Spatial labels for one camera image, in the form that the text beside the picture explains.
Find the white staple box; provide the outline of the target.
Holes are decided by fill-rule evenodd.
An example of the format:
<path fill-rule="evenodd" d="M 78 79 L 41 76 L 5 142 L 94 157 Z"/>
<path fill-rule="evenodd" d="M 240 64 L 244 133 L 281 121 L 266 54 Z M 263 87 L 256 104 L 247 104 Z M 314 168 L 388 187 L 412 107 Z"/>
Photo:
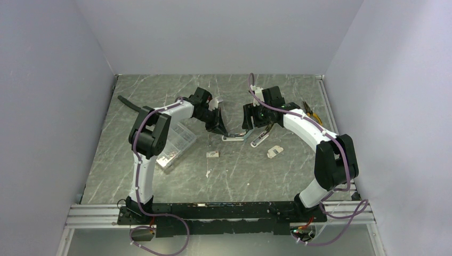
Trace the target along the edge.
<path fill-rule="evenodd" d="M 216 151 L 208 151 L 206 153 L 207 158 L 219 158 L 219 156 L 220 156 L 220 152 L 217 150 Z"/>

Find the white staple box tray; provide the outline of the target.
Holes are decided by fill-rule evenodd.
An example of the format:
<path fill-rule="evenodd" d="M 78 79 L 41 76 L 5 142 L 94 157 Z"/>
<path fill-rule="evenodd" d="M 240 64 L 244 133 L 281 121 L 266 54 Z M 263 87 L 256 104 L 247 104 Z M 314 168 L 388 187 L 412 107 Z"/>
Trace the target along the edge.
<path fill-rule="evenodd" d="M 277 155 L 279 155 L 281 152 L 283 152 L 284 149 L 281 146 L 275 145 L 272 148 L 270 148 L 267 152 L 267 157 L 269 159 L 273 159 L 274 157 L 276 157 Z"/>

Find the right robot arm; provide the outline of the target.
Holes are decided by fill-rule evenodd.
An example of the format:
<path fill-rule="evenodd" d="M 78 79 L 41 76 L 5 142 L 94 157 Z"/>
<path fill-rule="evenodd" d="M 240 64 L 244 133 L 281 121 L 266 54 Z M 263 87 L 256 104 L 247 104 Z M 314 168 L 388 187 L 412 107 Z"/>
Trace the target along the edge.
<path fill-rule="evenodd" d="M 344 191 L 350 189 L 350 182 L 359 174 L 359 168 L 352 138 L 338 135 L 314 121 L 297 104 L 286 103 L 280 88 L 268 89 L 250 85 L 253 102 L 244 105 L 243 129 L 263 127 L 276 123 L 293 132 L 315 153 L 314 178 L 298 193 L 293 207 L 294 217 L 307 221 L 314 213 L 314 207 L 340 185 Z"/>

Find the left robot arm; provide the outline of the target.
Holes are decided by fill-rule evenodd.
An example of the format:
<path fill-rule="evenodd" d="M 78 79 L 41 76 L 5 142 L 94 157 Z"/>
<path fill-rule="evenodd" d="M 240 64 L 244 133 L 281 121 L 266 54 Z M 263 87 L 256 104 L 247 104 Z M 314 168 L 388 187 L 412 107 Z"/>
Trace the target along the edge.
<path fill-rule="evenodd" d="M 189 97 L 179 97 L 174 103 L 151 108 L 144 106 L 130 131 L 128 141 L 134 157 L 134 178 L 126 208 L 140 224 L 152 218 L 152 181 L 157 157 L 165 148 L 169 130 L 185 119 L 195 118 L 205 123 L 208 132 L 228 135 L 221 110 L 210 92 L 200 87 Z"/>

